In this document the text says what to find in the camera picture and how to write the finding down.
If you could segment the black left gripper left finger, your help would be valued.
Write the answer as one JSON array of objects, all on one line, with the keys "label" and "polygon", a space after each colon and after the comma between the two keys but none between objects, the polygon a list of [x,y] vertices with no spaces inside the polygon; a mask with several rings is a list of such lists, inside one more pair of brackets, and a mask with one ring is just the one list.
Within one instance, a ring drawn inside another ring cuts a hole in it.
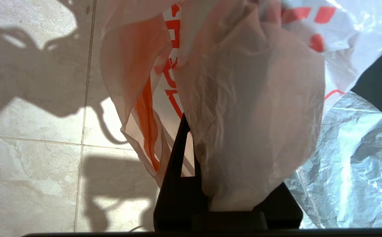
[{"label": "black left gripper left finger", "polygon": [[197,158],[195,175],[182,177],[186,140],[190,127],[185,115],[179,124],[174,146],[153,214],[155,231],[201,231],[202,218],[208,212],[203,193],[201,167]]}]

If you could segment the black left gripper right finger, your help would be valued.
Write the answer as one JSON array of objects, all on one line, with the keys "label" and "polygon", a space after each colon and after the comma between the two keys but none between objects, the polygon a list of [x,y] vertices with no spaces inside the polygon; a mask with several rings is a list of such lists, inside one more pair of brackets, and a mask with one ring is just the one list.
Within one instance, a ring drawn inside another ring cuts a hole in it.
[{"label": "black left gripper right finger", "polygon": [[263,213],[268,229],[298,229],[303,219],[302,209],[285,183],[252,210]]}]

